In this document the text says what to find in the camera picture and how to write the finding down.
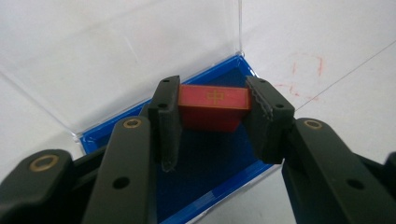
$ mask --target red rectangular block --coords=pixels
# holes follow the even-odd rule
[[[250,110],[246,88],[180,85],[178,106],[184,128],[233,132]]]

